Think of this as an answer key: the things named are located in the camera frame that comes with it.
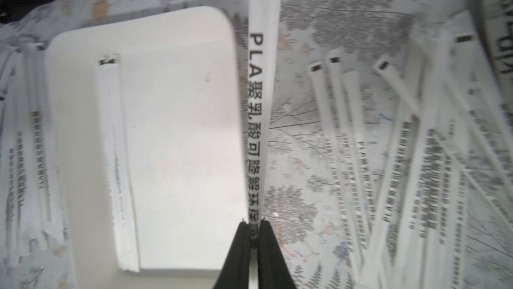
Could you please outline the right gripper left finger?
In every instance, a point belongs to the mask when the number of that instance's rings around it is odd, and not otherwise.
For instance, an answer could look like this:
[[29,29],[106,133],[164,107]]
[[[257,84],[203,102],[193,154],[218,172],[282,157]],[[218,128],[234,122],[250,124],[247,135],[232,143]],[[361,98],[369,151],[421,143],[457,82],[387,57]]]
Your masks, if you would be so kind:
[[250,256],[249,226],[242,221],[213,289],[248,289]]

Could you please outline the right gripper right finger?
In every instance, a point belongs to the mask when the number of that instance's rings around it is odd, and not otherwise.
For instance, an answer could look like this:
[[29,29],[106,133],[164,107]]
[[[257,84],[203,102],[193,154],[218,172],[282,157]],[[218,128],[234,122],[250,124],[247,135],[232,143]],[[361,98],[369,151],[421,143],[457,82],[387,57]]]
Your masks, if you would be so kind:
[[260,289],[296,289],[269,221],[262,220],[257,238]]

